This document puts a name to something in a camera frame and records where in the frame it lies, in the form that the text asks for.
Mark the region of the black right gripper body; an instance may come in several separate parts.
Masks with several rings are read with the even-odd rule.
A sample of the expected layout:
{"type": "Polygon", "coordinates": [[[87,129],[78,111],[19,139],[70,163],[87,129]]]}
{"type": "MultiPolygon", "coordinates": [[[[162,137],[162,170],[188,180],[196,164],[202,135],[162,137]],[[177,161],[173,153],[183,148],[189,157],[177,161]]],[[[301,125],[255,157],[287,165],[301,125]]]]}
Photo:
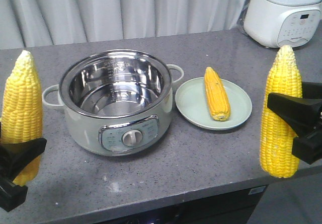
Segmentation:
{"type": "Polygon", "coordinates": [[[313,131],[294,138],[292,154],[310,165],[321,159],[321,114],[313,131]]]}

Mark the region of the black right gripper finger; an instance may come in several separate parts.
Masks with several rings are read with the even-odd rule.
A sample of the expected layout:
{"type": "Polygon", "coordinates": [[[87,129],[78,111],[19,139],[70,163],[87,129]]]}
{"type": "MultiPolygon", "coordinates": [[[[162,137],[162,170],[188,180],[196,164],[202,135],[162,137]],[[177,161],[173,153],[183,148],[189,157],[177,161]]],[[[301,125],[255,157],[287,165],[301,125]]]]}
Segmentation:
{"type": "Polygon", "coordinates": [[[303,98],[322,98],[322,83],[302,82],[303,98]]]}
{"type": "Polygon", "coordinates": [[[321,99],[270,93],[267,107],[282,118],[299,137],[321,131],[321,99]]]}

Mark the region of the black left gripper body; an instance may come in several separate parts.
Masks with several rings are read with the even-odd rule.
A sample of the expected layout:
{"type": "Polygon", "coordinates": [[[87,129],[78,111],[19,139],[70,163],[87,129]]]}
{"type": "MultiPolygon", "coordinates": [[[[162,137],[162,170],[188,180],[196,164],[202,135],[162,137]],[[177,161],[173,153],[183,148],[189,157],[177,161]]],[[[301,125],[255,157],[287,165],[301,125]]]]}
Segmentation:
{"type": "Polygon", "coordinates": [[[22,205],[26,200],[28,187],[14,184],[13,180],[17,176],[17,172],[9,174],[1,168],[1,208],[7,212],[22,205]]]}

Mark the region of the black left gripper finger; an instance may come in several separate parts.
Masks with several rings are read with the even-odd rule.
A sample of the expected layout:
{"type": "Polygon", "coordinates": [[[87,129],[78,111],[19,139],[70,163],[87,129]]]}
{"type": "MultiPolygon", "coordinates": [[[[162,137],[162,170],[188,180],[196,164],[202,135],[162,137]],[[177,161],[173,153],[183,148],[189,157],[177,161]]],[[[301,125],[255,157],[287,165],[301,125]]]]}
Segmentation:
{"type": "Polygon", "coordinates": [[[21,143],[1,143],[1,177],[13,181],[22,170],[45,151],[47,140],[36,138],[21,143]]]}

